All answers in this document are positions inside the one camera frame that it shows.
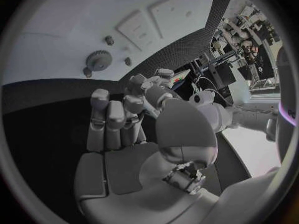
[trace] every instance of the black mesh fabric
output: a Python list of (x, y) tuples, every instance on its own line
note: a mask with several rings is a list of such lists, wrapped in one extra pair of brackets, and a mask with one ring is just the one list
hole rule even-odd
[(230, 0), (213, 0), (205, 28), (191, 33), (161, 49), (118, 82), (79, 79), (49, 79), (13, 83), (3, 86), (3, 113), (53, 103), (88, 97), (97, 88), (111, 94), (122, 93), (131, 76), (138, 73), (151, 77), (157, 68), (177, 69), (194, 60), (208, 49)]

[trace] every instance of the pink light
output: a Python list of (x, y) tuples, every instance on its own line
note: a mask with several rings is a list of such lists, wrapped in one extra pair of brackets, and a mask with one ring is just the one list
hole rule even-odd
[(291, 123), (293, 126), (296, 127), (296, 120), (289, 116), (289, 114), (284, 110), (283, 106), (282, 106), (282, 103), (279, 102), (279, 105), (278, 105), (278, 110), (279, 112), (281, 113), (282, 117), (289, 123)]

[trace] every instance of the screw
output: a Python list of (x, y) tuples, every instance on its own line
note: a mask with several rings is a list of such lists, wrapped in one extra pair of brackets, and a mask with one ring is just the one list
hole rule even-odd
[(130, 57), (127, 57), (127, 58), (125, 59), (125, 64), (126, 64), (127, 66), (131, 66), (131, 65), (132, 65)]
[(86, 78), (90, 78), (91, 75), (92, 75), (92, 71), (91, 71), (88, 67), (85, 67), (85, 68), (83, 69), (83, 73), (84, 73), (84, 75), (86, 76)]
[(105, 41), (108, 46), (112, 46), (114, 44), (114, 40), (113, 40), (112, 36), (106, 36)]

